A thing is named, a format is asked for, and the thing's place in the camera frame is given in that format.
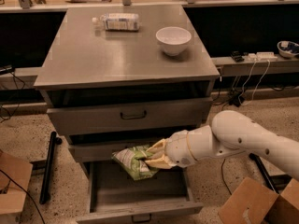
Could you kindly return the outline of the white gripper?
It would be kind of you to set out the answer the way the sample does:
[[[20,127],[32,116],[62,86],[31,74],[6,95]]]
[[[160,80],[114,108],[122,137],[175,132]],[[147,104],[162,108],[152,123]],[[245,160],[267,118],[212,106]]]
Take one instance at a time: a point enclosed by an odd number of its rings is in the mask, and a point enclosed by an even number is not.
[[[181,168],[196,164],[188,145],[188,132],[186,130],[173,133],[169,138],[161,139],[147,149],[152,154],[164,152],[160,157],[150,157],[145,163],[158,169],[171,169],[175,165]]]

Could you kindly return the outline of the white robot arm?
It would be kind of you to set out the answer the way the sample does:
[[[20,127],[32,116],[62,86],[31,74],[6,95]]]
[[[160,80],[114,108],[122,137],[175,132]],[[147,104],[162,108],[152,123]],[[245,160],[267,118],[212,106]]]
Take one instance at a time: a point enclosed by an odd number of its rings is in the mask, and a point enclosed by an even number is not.
[[[232,110],[221,111],[207,126],[173,133],[148,152],[151,156],[146,164],[159,169],[186,168],[208,158],[255,154],[299,180],[299,142],[272,133]]]

